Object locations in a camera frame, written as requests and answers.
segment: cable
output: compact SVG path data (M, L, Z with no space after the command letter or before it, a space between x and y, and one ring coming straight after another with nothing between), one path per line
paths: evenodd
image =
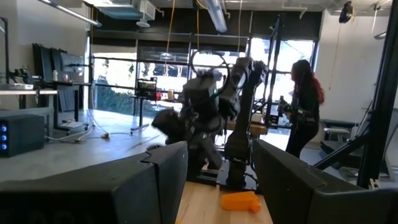
M331 68L331 75L329 81L329 91L331 90L331 82L333 81L333 76L335 75L335 67L336 67L336 59L337 59L337 52L338 52L338 44L340 42L340 32L341 32L341 24L338 28L338 35L337 35L337 43L336 43L336 50L335 50L335 57L333 59L333 66Z
M238 56L239 56L239 52L241 49L241 16L242 16L242 3L243 0L241 0L240 6L239 6L239 19L238 19Z
M169 34L167 36L167 45L166 45L166 53L169 53L169 46L170 46L170 35L172 33L173 27L173 18L174 18L174 9L175 9L175 0L173 0L173 8L172 8L172 16L170 18L170 25L169 25Z
M204 6L199 0L197 0L197 3L198 3L198 5L200 6L200 7L202 7L202 8L204 8L204 9L206 9L207 10L207 7L206 6Z
M199 10L197 10L197 49L199 50Z

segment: ceiling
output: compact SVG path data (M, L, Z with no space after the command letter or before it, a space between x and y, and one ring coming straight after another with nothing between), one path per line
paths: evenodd
M81 7L83 0L54 0L65 7ZM175 7L191 8L192 1L195 0L149 0L158 8L172 7L175 1ZM315 11L320 12L325 9L332 14L339 14L346 0L220 0L228 9L256 11ZM352 0L357 16L373 16L373 7L375 4L381 6L378 16L388 16L391 7L390 0Z

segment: black clothing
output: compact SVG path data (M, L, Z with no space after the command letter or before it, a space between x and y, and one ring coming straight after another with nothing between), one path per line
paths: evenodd
M298 119L294 115L291 117L290 122L293 126L286 152L300 158L300 153L304 146L318 134L319 130L319 99L315 87L313 85L303 86L299 90L298 102L296 104L299 108L308 112L305 114L307 121L305 119Z

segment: workbench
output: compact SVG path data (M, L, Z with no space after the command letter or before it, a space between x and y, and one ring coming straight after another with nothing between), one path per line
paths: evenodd
M50 136L52 133L52 120L53 120L53 113L54 113L54 107L53 107L53 96L58 93L57 90L0 90L0 96L27 96L27 95L46 95L48 100L47 100L47 106L46 107L41 107L41 108L25 108L25 109L19 109L19 110L1 110L0 111L0 117L6 117L6 116L15 116L15 115L22 115L22 114L32 114L32 115L39 115L39 116L45 116L46 117L46 123L45 123L45 128L46 128L46 135ZM40 97L37 97L37 105L40 105Z
M264 197L260 196L261 211L230 212L221 208L219 187L186 182L177 221L183 224L272 224Z
M227 121L226 123L226 129L230 131L235 130L235 121ZM261 124L250 124L250 129L249 129L250 134L252 134L255 137L259 137L263 134L267 134L267 126L264 124L264 122L261 122Z

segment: window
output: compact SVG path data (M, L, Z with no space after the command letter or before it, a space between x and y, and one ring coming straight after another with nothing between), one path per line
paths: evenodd
M260 38L253 38L251 41L251 57L254 60L262 60L267 63L270 41ZM269 67L274 66L275 44L272 50L271 61ZM314 41L311 40L282 40L277 62L277 70L280 72L290 72L292 64L298 60L311 61L313 53Z
M251 42L251 57L254 60L262 60L267 63L269 50L269 40L253 38ZM277 74L275 78L274 91L272 93L272 101L278 102L280 96L283 96L287 102L292 101L292 92L294 89L294 82L290 77L290 70L292 64L298 60L311 60L313 52L313 41L307 40L283 40L280 43L280 52L277 61ZM271 52L270 68L273 68L275 49ZM267 81L267 89L265 91L265 99L268 98L270 93L271 76ZM256 99L261 99L264 96L264 84L258 86L256 90ZM277 105L272 105L271 114L277 115ZM279 118L279 125L286 125L289 120L284 116ZM290 130L284 128L270 129L270 133L276 134L290 134Z
M150 79L157 78L157 88L162 91L162 98L167 99L167 91L174 91L174 98L182 91L186 84L188 74L188 48L189 44L167 43L156 41L140 41L138 44L138 57L142 62L138 63L138 77ZM173 107L181 110L182 104L168 101L147 101L143 103L143 115L154 118L155 115L166 108ZM136 102L135 115L139 114L139 103Z
M136 62L95 58L94 81L100 84L134 87L136 84Z
M157 77L159 90L181 92L188 77L188 66L167 63L139 63L139 78Z
M244 52L237 53L237 52L224 52L224 51L213 52L213 54L198 52L193 58L193 66L195 67L195 70L197 72L199 72L200 70L207 71L211 67L220 66L223 63L223 60L219 55L225 59L225 62L227 64L234 65L238 57L245 57L246 54ZM221 88L223 86L223 75L227 74L228 72L226 68L214 69L214 75L217 80L217 88ZM191 78L196 78L196 74L194 72L192 72Z
M135 53L106 53L102 56L129 57L135 59ZM134 94L132 88L136 84L136 62L132 60L94 59L94 82L102 85L94 88L94 109L132 115Z

